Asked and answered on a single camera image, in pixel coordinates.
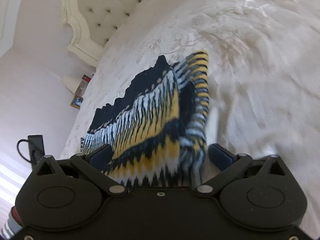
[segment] lampshade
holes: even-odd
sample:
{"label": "lampshade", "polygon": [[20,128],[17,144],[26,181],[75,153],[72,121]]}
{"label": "lampshade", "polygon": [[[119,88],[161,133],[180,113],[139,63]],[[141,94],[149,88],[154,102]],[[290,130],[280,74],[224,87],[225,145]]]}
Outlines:
{"label": "lampshade", "polygon": [[65,76],[63,77],[62,81],[66,88],[69,89],[73,94],[75,94],[82,81],[82,78]]}

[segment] triangular cutout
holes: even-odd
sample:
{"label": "triangular cutout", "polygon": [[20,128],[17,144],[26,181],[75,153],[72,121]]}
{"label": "triangular cutout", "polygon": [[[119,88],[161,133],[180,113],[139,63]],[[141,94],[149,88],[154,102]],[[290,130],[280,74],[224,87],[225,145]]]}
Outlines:
{"label": "triangular cutout", "polygon": [[44,164],[42,164],[42,167],[38,172],[38,176],[47,175],[47,174],[54,174],[54,170],[51,167],[49,162],[45,162]]}
{"label": "triangular cutout", "polygon": [[278,162],[273,163],[269,171],[269,174],[280,175],[280,176],[285,175],[284,171],[282,170]]}

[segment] cream headboard frame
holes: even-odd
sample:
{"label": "cream headboard frame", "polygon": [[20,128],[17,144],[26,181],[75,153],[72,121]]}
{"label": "cream headboard frame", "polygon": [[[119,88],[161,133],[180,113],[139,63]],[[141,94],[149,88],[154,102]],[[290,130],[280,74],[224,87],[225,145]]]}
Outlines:
{"label": "cream headboard frame", "polygon": [[86,19],[80,13],[78,0],[61,0],[63,23],[73,29],[73,39],[67,49],[91,66],[97,67],[103,54],[103,47],[90,39],[90,30]]}

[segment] patterned cloth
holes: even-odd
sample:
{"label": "patterned cloth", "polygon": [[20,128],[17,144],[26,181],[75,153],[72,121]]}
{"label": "patterned cloth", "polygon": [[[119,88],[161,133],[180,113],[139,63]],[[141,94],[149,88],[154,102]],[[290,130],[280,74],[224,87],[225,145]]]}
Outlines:
{"label": "patterned cloth", "polygon": [[207,68],[205,51],[173,65],[160,56],[132,80],[123,98],[96,110],[82,152],[110,144],[114,153],[101,172],[129,188],[201,184]]}

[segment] wall molding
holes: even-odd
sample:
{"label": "wall molding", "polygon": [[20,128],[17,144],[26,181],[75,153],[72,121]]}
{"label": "wall molding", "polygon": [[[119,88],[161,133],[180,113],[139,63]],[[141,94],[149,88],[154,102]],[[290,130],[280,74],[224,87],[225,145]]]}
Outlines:
{"label": "wall molding", "polygon": [[22,0],[8,0],[5,11],[2,35],[0,36],[0,57],[2,57],[12,46],[14,32]]}
{"label": "wall molding", "polygon": [[81,14],[78,0],[61,0],[62,21],[71,25],[73,38],[67,49],[87,64],[97,67],[103,54],[103,47],[90,39],[90,30]]}

